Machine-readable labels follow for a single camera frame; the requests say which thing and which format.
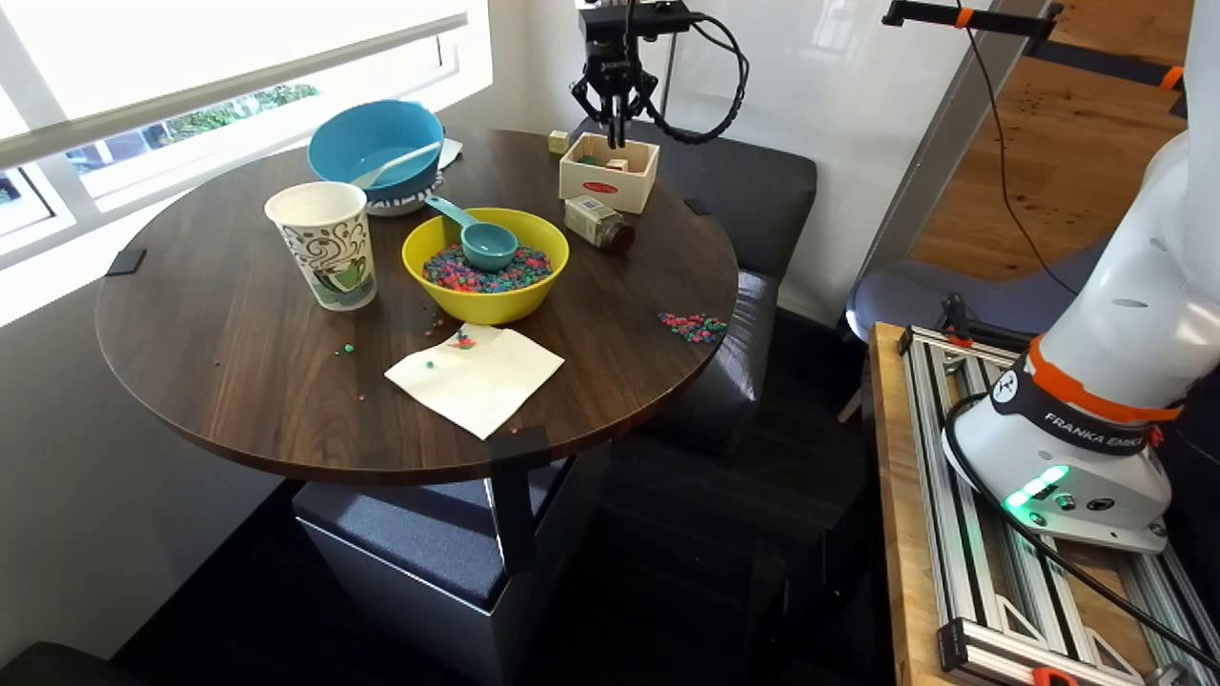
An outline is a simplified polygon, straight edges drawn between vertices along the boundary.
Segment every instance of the teal bowl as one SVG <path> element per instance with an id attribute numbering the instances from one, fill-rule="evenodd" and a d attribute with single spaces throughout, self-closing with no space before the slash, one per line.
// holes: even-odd
<path id="1" fill-rule="evenodd" d="M 443 139 L 448 131 L 429 106 L 407 99 L 377 99 L 341 111 L 318 126 L 305 162 L 312 176 L 350 182 L 354 176 L 365 176 L 401 153 L 436 144 L 436 153 L 406 162 L 365 188 L 369 202 L 406 202 L 436 188 Z"/>

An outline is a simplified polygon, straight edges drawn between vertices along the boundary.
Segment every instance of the dark carpet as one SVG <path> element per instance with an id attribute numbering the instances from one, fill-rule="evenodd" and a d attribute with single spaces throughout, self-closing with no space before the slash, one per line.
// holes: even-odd
<path id="1" fill-rule="evenodd" d="M 835 423 L 861 366 L 851 336 L 782 317 L 764 418 L 717 486 L 665 492 L 670 482 L 613 463 L 520 681 L 893 681 L 872 428 Z M 154 686 L 464 681 L 364 621 L 289 517 L 294 492 L 283 486 L 110 662 Z M 799 580 L 782 601 L 752 595 L 765 560 Z"/>

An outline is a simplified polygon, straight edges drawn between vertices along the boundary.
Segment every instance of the black stool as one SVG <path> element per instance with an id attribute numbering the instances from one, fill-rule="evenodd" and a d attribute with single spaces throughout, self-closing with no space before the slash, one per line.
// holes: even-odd
<path id="1" fill-rule="evenodd" d="M 608 482 L 608 450 L 532 473 L 535 560 L 509 576 L 485 482 L 311 486 L 297 521 L 369 621 L 439 662 L 511 681 Z"/>

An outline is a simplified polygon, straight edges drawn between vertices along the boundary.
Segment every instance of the paper cup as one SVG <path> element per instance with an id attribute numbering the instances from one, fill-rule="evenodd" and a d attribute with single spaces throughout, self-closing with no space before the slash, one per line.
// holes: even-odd
<path id="1" fill-rule="evenodd" d="M 365 196 L 358 188 L 288 188 L 266 197 L 262 212 L 274 220 L 319 308 L 350 311 L 377 298 Z"/>

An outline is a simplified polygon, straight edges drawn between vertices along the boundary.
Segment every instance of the cable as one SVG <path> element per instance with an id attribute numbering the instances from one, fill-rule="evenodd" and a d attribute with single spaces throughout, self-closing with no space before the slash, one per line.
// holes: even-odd
<path id="1" fill-rule="evenodd" d="M 1110 588 L 1104 588 L 1095 576 L 1086 576 L 1082 567 L 1076 567 L 1072 560 L 1064 560 L 1053 545 L 1041 541 L 1041 535 L 1035 535 L 1023 517 L 1016 517 L 997 492 L 979 482 L 979 473 L 968 466 L 960 442 L 956 442 L 956 418 L 960 413 L 968 413 L 975 399 L 983 399 L 987 393 L 975 395 L 960 395 L 948 417 L 945 417 L 945 442 L 952 450 L 952 466 L 965 473 L 965 482 L 983 497 L 983 505 L 1012 527 L 1017 529 L 1036 557 L 1053 560 L 1055 567 L 1064 567 L 1067 576 L 1076 576 L 1082 588 L 1090 588 L 1095 595 L 1104 595 L 1107 601 L 1114 601 L 1120 613 L 1129 613 L 1131 621 L 1148 624 L 1153 633 L 1158 633 L 1166 644 L 1176 644 L 1180 652 L 1192 656 L 1199 662 L 1205 662 L 1217 680 L 1220 680 L 1220 662 L 1212 656 L 1205 656 L 1199 644 L 1191 644 L 1187 637 L 1180 637 L 1176 630 L 1158 624 L 1153 613 L 1143 613 L 1140 606 L 1124 601 L 1120 595 L 1114 595 Z"/>
<path id="2" fill-rule="evenodd" d="M 706 134 L 691 134 L 691 131 L 670 126 L 666 116 L 651 106 L 651 99 L 650 99 L 650 116 L 651 116 L 656 131 L 665 131 L 666 139 L 687 141 L 687 144 L 706 144 L 706 141 L 720 139 L 731 126 L 731 118 L 739 116 L 739 102 L 743 102 L 749 82 L 752 82 L 752 57 L 736 46 L 736 36 L 717 17 L 694 10 L 694 29 L 706 41 L 715 41 L 736 57 L 736 92 L 731 92 L 727 116 Z"/>
<path id="3" fill-rule="evenodd" d="M 1017 207 L 1012 197 L 1012 178 L 1007 178 L 1007 134 L 1004 134 L 1004 123 L 1001 123 L 1001 97 L 997 97 L 997 82 L 992 82 L 992 69 L 979 54 L 979 37 L 975 29 L 965 29 L 968 36 L 968 54 L 983 78 L 983 89 L 987 89 L 987 111 L 992 111 L 992 123 L 997 123 L 997 153 L 1001 153 L 1001 197 L 1004 197 L 1004 209 L 1007 217 L 1017 224 L 1023 239 L 1030 243 L 1036 267 L 1067 292 L 1076 298 L 1076 290 L 1048 267 L 1048 258 L 1041 254 L 1036 239 L 1030 237 L 1025 220 L 1017 217 Z"/>
<path id="4" fill-rule="evenodd" d="M 670 116 L 670 89 L 675 89 L 675 73 L 679 73 L 679 36 L 670 36 L 670 51 L 665 57 L 665 89 L 659 89 L 659 116 Z"/>

